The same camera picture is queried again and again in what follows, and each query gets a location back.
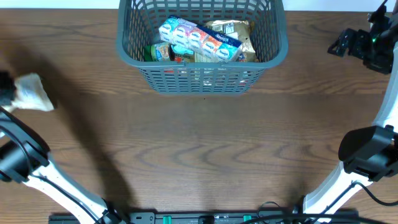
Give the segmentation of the green snack packet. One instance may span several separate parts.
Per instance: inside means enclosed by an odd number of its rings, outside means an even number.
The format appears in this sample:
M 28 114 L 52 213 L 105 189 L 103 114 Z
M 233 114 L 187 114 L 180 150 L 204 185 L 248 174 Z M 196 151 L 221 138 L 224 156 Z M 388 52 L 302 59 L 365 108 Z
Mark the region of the green snack packet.
M 179 45 L 171 45 L 171 51 L 174 56 L 174 61 L 178 63 L 195 61 L 195 53 L 190 49 L 186 49 Z

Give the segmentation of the colourful tissue multipack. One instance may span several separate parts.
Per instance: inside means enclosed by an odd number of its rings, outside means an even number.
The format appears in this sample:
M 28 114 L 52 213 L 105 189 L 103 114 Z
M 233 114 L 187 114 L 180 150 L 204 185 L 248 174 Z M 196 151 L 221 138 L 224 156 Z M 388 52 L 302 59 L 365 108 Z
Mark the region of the colourful tissue multipack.
M 240 40 L 178 16 L 169 16 L 158 31 L 164 42 L 192 50 L 216 63 L 237 60 L 243 49 Z

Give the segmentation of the gold foil food bag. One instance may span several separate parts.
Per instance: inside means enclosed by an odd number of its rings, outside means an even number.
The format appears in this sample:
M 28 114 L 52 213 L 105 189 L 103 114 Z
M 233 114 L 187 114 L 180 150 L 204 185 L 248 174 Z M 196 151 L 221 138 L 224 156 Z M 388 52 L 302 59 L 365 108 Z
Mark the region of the gold foil food bag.
M 207 22 L 205 27 L 242 42 L 242 52 L 238 57 L 239 62 L 259 62 L 249 37 L 251 33 L 249 21 L 216 20 Z

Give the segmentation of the green lid jar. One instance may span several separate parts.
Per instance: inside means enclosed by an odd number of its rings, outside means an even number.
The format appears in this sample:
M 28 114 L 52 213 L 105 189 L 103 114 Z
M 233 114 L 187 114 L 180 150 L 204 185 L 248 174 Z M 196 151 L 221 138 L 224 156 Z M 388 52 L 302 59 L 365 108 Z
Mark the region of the green lid jar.
M 146 62 L 171 61 L 170 43 L 162 42 L 144 47 L 144 60 Z

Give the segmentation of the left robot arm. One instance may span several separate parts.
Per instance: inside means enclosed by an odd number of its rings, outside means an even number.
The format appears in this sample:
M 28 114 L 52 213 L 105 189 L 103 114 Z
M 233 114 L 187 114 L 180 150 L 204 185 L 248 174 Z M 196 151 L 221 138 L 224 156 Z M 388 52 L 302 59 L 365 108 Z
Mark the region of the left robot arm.
M 55 162 L 47 143 L 12 115 L 15 109 L 52 111 L 55 105 L 36 73 L 13 79 L 1 71 L 1 181 L 17 182 L 46 194 L 79 223 L 128 223 L 105 199 L 86 190 Z

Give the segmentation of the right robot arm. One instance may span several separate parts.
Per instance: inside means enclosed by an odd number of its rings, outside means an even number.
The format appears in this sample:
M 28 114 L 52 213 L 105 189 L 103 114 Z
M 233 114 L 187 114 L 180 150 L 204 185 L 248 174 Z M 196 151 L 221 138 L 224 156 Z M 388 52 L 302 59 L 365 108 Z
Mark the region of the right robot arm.
M 397 14 L 386 16 L 382 3 L 368 15 L 369 30 L 344 30 L 328 53 L 363 61 L 366 68 L 389 75 L 389 83 L 372 125 L 345 134 L 339 163 L 313 192 L 303 197 L 292 223 L 361 223 L 357 215 L 338 210 L 358 191 L 383 177 L 397 175 Z

